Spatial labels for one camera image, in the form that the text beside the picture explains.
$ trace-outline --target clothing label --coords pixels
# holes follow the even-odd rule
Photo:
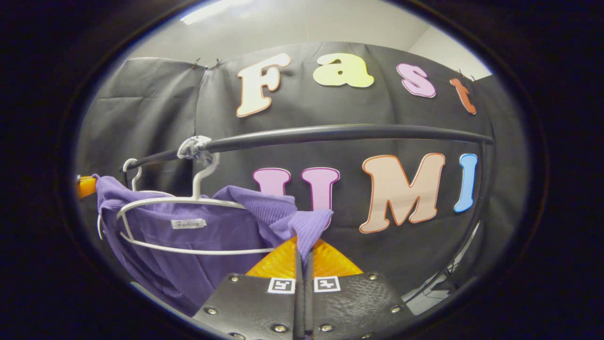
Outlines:
[[[198,229],[208,225],[203,218],[194,220],[170,220],[172,229]]]

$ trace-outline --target orange object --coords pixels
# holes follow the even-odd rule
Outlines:
[[[312,278],[325,276],[350,276],[363,274],[352,261],[335,249],[331,244],[318,240],[313,247]]]
[[[84,198],[95,192],[97,192],[97,179],[91,176],[80,177],[80,181],[77,183],[78,198]]]
[[[278,246],[250,269],[246,275],[261,278],[295,278],[296,240],[297,237],[293,237]],[[323,240],[316,242],[313,251],[313,278],[363,273],[352,261]]]

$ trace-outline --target metal bolt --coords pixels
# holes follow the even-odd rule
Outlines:
[[[230,336],[234,336],[235,338],[245,340],[245,337],[239,333],[229,333]]]
[[[331,332],[333,330],[333,326],[330,324],[324,324],[321,326],[321,332]]]
[[[272,326],[272,330],[277,333],[285,333],[288,331],[288,328],[285,327],[284,325],[274,325],[274,326]]]

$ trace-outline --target purple sweater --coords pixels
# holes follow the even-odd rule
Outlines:
[[[97,179],[98,213],[115,256],[138,283],[182,313],[194,315],[227,274],[244,274],[266,256],[190,255],[131,244],[120,235],[127,233],[123,220],[117,220],[118,211],[133,201],[168,195],[131,191],[113,177],[93,177]],[[148,204],[126,212],[132,236],[181,249],[244,250],[277,247],[298,235],[298,251],[306,260],[333,214],[331,210],[298,211],[291,196],[236,186],[227,186],[212,198],[240,203],[247,210],[209,204]],[[205,220],[204,227],[173,228],[173,220],[198,218]]]

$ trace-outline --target hanger hook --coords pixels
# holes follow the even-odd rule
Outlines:
[[[205,177],[208,177],[216,168],[218,168],[218,164],[220,163],[220,153],[217,152],[212,154],[212,164],[209,167],[199,171],[195,177],[193,177],[193,198],[198,200],[201,196],[201,180]]]
[[[124,173],[126,173],[126,170],[128,169],[128,165],[130,165],[130,163],[136,162],[136,161],[137,161],[136,158],[131,158],[131,159],[127,160],[124,163],[124,166],[122,167],[122,170],[124,171]],[[143,167],[139,166],[138,167],[137,175],[134,176],[134,178],[132,179],[132,191],[136,191],[137,190],[137,180],[139,178],[141,178],[142,174],[143,174]]]

